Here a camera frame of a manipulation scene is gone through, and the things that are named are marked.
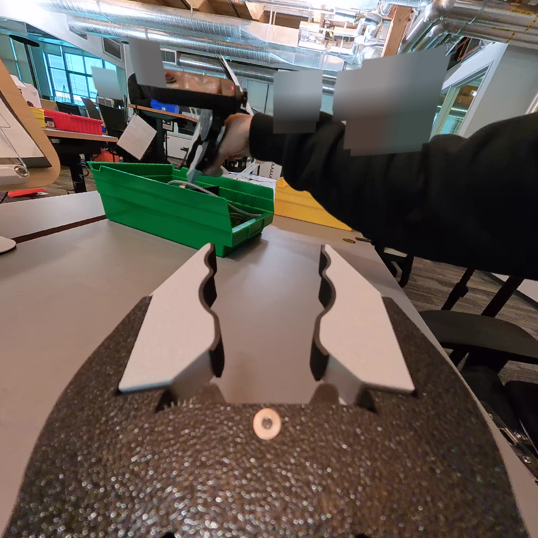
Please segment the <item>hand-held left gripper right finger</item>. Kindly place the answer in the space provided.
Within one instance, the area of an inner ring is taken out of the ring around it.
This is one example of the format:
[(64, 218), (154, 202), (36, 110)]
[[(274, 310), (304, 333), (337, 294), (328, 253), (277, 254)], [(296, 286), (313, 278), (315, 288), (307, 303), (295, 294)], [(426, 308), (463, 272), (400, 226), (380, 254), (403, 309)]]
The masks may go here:
[(319, 302), (310, 370), (341, 403), (366, 406), (370, 391), (415, 392), (381, 293), (333, 247), (319, 254)]

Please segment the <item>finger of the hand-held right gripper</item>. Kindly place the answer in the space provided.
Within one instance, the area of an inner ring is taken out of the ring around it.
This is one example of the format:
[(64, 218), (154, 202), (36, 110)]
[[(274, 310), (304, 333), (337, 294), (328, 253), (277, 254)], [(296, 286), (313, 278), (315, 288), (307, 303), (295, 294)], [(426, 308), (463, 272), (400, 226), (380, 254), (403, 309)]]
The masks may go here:
[(201, 173), (201, 166), (205, 158), (205, 152), (209, 145), (209, 132), (212, 127), (212, 111), (202, 109), (196, 129), (194, 131), (191, 148), (187, 155), (189, 165), (186, 179), (188, 182), (195, 182)]

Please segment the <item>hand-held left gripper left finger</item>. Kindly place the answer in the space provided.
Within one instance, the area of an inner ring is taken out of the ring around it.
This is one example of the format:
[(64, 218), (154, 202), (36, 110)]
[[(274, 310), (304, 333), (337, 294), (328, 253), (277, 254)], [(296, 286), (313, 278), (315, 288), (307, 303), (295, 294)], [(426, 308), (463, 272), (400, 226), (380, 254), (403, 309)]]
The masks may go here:
[(224, 370), (217, 292), (216, 251), (202, 246), (152, 294), (123, 377), (120, 393), (167, 389), (190, 400)]

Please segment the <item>green plastic bin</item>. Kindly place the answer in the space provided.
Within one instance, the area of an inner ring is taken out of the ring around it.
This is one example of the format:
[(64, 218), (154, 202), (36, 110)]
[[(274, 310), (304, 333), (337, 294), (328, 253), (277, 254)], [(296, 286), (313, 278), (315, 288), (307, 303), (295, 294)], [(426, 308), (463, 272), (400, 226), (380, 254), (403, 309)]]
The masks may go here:
[(270, 187), (236, 178), (199, 176), (168, 164), (90, 162), (106, 218), (225, 257), (272, 223)]

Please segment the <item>person's right hand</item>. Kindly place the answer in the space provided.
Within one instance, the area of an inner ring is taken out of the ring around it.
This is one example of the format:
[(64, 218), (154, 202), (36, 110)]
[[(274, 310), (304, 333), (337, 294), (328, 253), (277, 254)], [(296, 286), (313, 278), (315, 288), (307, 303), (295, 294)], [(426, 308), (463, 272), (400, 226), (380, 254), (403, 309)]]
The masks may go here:
[(225, 123), (224, 136), (216, 155), (216, 169), (220, 171), (226, 160), (237, 160), (250, 156), (249, 135), (252, 116), (237, 113)]

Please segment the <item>standing desk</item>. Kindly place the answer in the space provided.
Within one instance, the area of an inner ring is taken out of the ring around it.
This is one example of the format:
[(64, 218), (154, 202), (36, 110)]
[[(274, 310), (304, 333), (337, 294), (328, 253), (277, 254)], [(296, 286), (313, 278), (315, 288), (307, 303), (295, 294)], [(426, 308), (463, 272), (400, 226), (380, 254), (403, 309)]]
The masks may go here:
[(169, 164), (169, 151), (173, 163), (182, 163), (192, 145), (192, 138), (197, 127), (197, 119), (181, 113), (156, 110), (145, 106), (129, 104), (131, 113), (141, 114), (156, 120), (156, 146), (163, 151)]

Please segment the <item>grey square board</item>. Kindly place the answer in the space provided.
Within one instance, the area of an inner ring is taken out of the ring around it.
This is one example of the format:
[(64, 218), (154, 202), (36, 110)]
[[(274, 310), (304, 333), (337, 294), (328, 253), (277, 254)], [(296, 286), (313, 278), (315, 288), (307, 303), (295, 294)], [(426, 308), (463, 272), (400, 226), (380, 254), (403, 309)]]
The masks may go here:
[(140, 161), (144, 158), (156, 135), (155, 128), (149, 125), (139, 114), (134, 114), (119, 137), (117, 146)]

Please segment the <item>black office chair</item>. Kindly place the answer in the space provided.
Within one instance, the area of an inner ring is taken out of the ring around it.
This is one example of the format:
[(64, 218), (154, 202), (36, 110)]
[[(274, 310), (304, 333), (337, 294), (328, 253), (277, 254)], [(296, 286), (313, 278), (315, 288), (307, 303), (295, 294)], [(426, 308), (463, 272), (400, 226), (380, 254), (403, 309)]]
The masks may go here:
[(441, 310), (421, 312), (439, 343), (451, 350), (450, 360), (485, 408), (518, 459), (537, 482), (537, 383), (511, 380), (503, 384), (499, 373), (510, 361), (537, 365), (537, 340), (497, 314), (523, 283), (508, 277), (483, 312), (454, 312), (452, 307), (467, 292), (474, 269), (465, 271)]

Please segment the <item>yellow plastic bin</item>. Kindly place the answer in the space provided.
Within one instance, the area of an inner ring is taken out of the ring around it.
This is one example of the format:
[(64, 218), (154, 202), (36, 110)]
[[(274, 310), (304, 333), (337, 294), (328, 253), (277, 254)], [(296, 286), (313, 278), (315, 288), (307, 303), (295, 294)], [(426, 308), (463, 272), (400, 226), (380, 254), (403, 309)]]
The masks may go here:
[(352, 230), (328, 213), (311, 194), (293, 189), (284, 178), (275, 183), (274, 214), (344, 231)]

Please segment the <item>red plastic bin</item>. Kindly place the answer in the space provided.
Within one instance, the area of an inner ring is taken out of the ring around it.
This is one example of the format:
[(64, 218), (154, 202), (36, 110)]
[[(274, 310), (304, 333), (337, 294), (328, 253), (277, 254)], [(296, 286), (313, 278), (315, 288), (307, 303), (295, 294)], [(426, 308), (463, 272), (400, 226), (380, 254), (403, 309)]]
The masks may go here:
[(52, 121), (54, 129), (76, 133), (86, 133), (101, 136), (103, 134), (102, 121), (65, 112), (44, 109), (46, 125)]

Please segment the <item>wooden document stand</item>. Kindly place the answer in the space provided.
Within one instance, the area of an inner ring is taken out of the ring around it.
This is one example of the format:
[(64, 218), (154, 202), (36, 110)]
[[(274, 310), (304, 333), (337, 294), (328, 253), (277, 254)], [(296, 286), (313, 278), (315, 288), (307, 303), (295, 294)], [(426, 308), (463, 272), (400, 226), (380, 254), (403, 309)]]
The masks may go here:
[(57, 152), (3, 63), (1, 63), (1, 98), (22, 124), (32, 139), (33, 146), (31, 158), (24, 159), (29, 171), (28, 176), (21, 183), (1, 184), (1, 192), (35, 189), (53, 183), (60, 173)]

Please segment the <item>laminated instruction sheets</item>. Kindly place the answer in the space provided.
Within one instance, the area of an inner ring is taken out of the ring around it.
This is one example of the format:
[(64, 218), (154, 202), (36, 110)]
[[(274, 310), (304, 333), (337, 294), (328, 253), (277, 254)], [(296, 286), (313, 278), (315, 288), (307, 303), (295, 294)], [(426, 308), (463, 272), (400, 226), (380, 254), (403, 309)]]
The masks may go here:
[(1, 184), (21, 183), (28, 176), (24, 159), (32, 156), (32, 139), (1, 98)]

